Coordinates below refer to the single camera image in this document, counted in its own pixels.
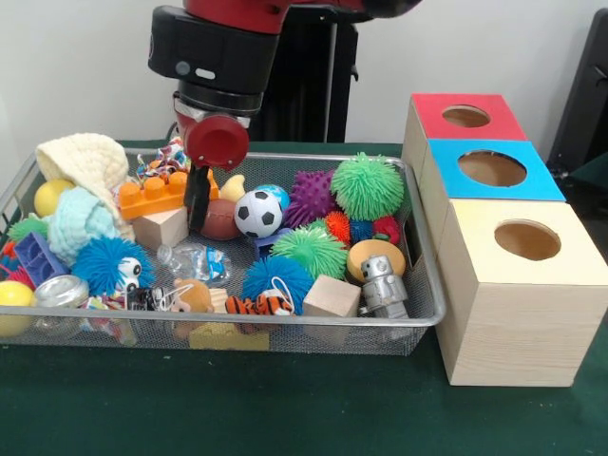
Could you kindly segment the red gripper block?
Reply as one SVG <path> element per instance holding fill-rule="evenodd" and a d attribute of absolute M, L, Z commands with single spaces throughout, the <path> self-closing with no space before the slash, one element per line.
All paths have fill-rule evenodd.
<path fill-rule="evenodd" d="M 232 170 L 245 159 L 248 149 L 247 129 L 235 118 L 223 114 L 214 114 L 199 122 L 184 118 L 184 151 L 194 165 L 185 190 L 188 226 L 192 232 L 198 233 L 205 222 L 211 187 L 209 167 Z"/>

